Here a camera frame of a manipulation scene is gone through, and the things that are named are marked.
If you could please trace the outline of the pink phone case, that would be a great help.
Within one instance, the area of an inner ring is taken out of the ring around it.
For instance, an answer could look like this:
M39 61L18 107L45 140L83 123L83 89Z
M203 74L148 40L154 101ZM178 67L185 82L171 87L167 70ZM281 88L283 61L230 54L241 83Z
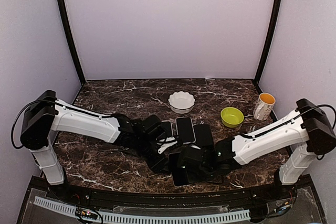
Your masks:
M172 123L170 121L162 122L161 124L163 132L163 138L171 137L173 136L173 129L172 129Z

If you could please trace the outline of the black phone case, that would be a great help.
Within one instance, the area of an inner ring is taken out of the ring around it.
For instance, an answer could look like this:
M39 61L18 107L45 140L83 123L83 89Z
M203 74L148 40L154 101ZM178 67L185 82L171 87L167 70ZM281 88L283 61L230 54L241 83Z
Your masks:
M211 132L211 127L208 124L194 125L194 133L196 146L205 147L208 149L214 148L214 140Z

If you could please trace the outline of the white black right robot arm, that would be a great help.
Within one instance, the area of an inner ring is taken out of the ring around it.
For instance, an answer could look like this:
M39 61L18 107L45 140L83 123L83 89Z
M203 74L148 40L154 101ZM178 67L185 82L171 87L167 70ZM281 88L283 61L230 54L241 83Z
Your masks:
M206 125L198 125L196 143L182 149L172 169L174 184L185 186L211 181L249 164L268 153L295 145L289 159L275 173L268 188L273 200L280 199L315 159L335 149L335 123L324 112L326 105L307 99L282 119L247 134L227 137L215 143Z

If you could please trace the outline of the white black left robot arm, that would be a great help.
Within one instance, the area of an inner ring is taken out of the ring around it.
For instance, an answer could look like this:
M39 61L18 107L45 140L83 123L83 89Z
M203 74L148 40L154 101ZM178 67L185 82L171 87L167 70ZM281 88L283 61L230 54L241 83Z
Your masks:
M100 114L57 99L53 90L25 105L15 121L20 117L23 118L21 146L14 148L24 147L32 153L49 185L54 186L54 193L63 201L74 197L74 189L66 183L66 173L49 140L50 131L80 134L133 149L154 173L164 172L167 165L164 152L178 143L178 138L163 127L156 115L133 120L120 113Z

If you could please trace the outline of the white scalloped bowl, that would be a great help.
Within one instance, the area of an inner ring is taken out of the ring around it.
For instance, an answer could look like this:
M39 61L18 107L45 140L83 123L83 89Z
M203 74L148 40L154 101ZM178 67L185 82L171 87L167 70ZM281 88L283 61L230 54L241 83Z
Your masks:
M171 110L177 114L187 114L191 112L195 105L195 98L189 92L174 92L168 99Z

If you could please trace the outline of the green bowl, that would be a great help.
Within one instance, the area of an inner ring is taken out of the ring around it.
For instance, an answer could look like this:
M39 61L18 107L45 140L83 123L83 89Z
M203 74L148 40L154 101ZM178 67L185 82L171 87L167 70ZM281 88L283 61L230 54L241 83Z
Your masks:
M226 107L221 110L221 121L226 127L235 128L242 124L244 115L237 108Z

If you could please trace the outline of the white mug yellow inside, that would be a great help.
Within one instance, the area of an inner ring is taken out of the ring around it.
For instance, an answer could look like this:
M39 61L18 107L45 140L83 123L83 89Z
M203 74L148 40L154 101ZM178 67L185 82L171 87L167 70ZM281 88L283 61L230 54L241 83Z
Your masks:
M269 93L261 93L254 108L254 119L264 121L269 116L276 103L276 99Z

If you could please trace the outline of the black front table rail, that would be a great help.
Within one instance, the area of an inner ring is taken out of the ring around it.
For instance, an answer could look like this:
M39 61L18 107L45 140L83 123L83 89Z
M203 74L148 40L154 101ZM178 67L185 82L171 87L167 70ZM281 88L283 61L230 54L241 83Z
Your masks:
M308 176L304 175L295 186L277 187L274 184L266 184L246 189L210 193L146 194L93 189L71 184L50 189L45 179L33 176L29 182L29 187L41 189L48 196L66 203L97 209L112 209L116 206L197 208L225 205L228 205L231 209L239 207L247 209L249 207L259 208L267 203L283 199L290 199L295 202L298 190L307 184Z

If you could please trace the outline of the black left corner post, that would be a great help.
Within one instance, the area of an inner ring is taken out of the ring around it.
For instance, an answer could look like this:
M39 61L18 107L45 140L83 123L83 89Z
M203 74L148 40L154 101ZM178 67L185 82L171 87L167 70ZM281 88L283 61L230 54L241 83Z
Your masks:
M57 3L58 3L62 26L63 26L64 33L66 36L66 41L67 41L70 55L72 58L72 62L75 67L79 82L81 86L83 86L86 83L86 79L85 79L85 75L84 75L84 72L83 72L83 69L82 69L82 66L79 60L79 56L76 50L75 41L72 35L70 22L69 22L69 18L67 14L67 9L66 9L66 3L65 3L65 0L57 0Z

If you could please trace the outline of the black corner post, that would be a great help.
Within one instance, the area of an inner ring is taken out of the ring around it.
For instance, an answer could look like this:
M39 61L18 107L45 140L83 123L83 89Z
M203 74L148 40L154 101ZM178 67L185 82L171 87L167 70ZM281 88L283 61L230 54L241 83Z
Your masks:
M63 26L64 33L66 36L66 41L67 41L70 55L72 58L72 62L75 67L79 82L81 86L83 86L86 83L86 79L85 79L85 75L84 75L84 72L83 72L83 69L82 69L82 66L79 60L79 56L76 50L75 41L72 35L70 22L69 22L69 18L67 14L67 9L66 9L66 3L65 3L65 0L57 0L57 3L58 3L62 26Z
M274 0L265 43L264 43L264 46L263 46L263 50L261 52L260 61L259 61L258 67L257 67L255 77L254 77L254 83L256 85L259 85L259 83L261 81L261 78L262 78L262 75L263 75L263 72L264 72L264 69L265 69L265 66L266 66L267 58L268 58L270 48L271 48L272 39L274 37L274 33L275 33L275 29L276 29L276 24L277 24L277 19L278 19L278 15L279 15L280 5L281 5L281 0Z

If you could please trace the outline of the black right corner post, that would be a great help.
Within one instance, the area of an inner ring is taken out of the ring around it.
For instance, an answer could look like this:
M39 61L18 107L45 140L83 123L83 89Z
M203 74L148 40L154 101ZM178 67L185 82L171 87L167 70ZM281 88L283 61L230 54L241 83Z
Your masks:
M274 0L265 43L264 43L264 46L263 46L263 50L261 52L260 61L259 61L258 67L257 67L255 77L254 77L254 83L256 85L259 85L259 83L261 81L261 78L262 78L262 75L263 75L263 72L264 72L264 69L265 69L265 66L266 66L267 58L268 58L270 48L271 48L272 39L274 37L274 33L275 33L275 29L276 29L276 24L277 24L277 19L278 19L278 15L279 15L280 5L281 5L281 0Z

